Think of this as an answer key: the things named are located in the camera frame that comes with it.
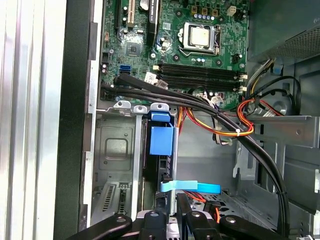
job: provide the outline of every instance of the wire bundle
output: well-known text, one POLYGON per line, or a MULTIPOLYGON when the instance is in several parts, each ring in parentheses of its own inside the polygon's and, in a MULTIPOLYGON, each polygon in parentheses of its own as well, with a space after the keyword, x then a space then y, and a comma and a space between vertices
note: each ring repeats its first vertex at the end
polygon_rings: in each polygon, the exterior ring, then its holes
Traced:
POLYGON ((101 88, 104 91, 112 92, 115 95, 124 96, 128 98, 141 99, 149 102, 161 102, 166 103, 171 106, 179 106, 187 109, 193 109, 202 111, 211 115, 217 121, 219 121, 223 126, 225 126, 231 133, 239 137, 237 139, 242 143, 242 145, 248 149, 248 151, 253 155, 256 160, 261 163, 265 168, 267 174, 272 180, 276 191, 278 192, 279 200, 279 217, 278 217, 278 233, 283 236, 289 235, 290 229, 290 211, 289 211, 289 200, 286 194, 286 186, 284 184, 283 178, 276 163, 273 159, 262 149, 257 142, 248 136, 248 131, 243 131, 239 125, 233 122, 228 116, 224 115, 218 109, 212 108, 208 104, 205 104, 203 99, 199 99, 193 95, 182 94, 179 92, 168 91, 163 88, 148 84, 139 79, 136 79, 129 75, 120 75, 121 80, 127 84, 139 88, 139 89, 128 89, 128 88, 117 88, 111 87, 105 83, 101 84, 101 88))
MULTIPOLYGON (((189 198, 196 200, 201 203, 206 203, 207 200, 200 194, 194 191, 183 191, 189 198)), ((220 213, 219 209, 215 207, 215 214, 214 214, 215 220, 217 223, 220 223, 220 213)))

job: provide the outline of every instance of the pcie slot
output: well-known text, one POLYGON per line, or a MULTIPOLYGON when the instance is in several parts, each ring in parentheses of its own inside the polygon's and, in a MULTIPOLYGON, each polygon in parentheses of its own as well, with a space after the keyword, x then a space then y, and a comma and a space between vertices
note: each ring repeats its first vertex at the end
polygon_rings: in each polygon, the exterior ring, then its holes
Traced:
POLYGON ((184 66, 179 64, 159 64, 159 72, 162 74, 184 77, 210 78, 218 80, 237 80, 240 73, 232 70, 214 69, 198 66, 184 66))
POLYGON ((215 81, 211 79, 167 76, 162 74, 159 75, 159 79, 165 81, 168 87, 172 89, 189 89, 202 86, 214 91, 234 92, 239 88, 239 82, 215 81))
POLYGON ((121 2, 122 0, 115 1, 114 29, 116 32, 120 28, 121 2))
POLYGON ((135 25, 135 7, 136 0, 129 0, 129 10, 128 10, 128 23, 129 28, 133 28, 135 25))

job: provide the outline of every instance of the sata port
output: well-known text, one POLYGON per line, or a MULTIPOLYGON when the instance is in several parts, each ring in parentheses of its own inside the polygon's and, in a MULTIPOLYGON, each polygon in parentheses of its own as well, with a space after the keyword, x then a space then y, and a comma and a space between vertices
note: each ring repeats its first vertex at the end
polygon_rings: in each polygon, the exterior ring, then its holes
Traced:
POLYGON ((131 66, 130 65, 120 65, 119 67, 120 74, 130 74, 131 73, 131 66))

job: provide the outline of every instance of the blue release tab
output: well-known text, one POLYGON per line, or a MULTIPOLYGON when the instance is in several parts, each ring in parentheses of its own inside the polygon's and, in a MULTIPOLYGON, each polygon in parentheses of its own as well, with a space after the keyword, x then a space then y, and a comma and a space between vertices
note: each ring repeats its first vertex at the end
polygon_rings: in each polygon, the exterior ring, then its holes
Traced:
POLYGON ((170 116, 167 112, 153 111, 151 112, 151 120, 157 122, 170 122, 170 116))
POLYGON ((198 183, 197 189, 190 190, 192 192, 206 193, 206 194, 220 194, 221 186, 217 184, 198 183))
POLYGON ((161 183, 161 192, 168 192, 171 190, 189 190, 198 187, 198 181, 169 181, 167 183, 161 183))
POLYGON ((206 194, 221 194, 221 187, 217 184, 198 183, 198 181, 169 181, 161 183, 161 192, 168 192, 171 190, 186 190, 206 194))
POLYGON ((150 154, 171 156, 173 137, 174 137, 173 127, 162 127, 162 126, 151 127, 150 154))

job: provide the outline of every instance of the ventilation slot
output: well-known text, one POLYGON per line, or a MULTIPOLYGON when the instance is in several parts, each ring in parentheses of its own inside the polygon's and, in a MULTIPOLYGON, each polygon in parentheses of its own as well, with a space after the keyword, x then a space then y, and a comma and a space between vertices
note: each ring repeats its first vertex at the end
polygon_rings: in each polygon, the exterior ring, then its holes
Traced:
POLYGON ((106 194, 105 201, 104 201, 104 204, 103 204, 102 212, 105 212, 106 210, 108 210, 110 202, 111 202, 112 195, 114 193, 114 189, 115 189, 114 185, 109 186, 109 189, 108 189, 108 192, 106 194))
POLYGON ((288 40, 267 53, 270 57, 306 59, 320 54, 320 28, 288 40))
POLYGON ((127 212, 125 211, 126 192, 126 190, 121 190, 120 192, 118 214, 127 214, 127 212))

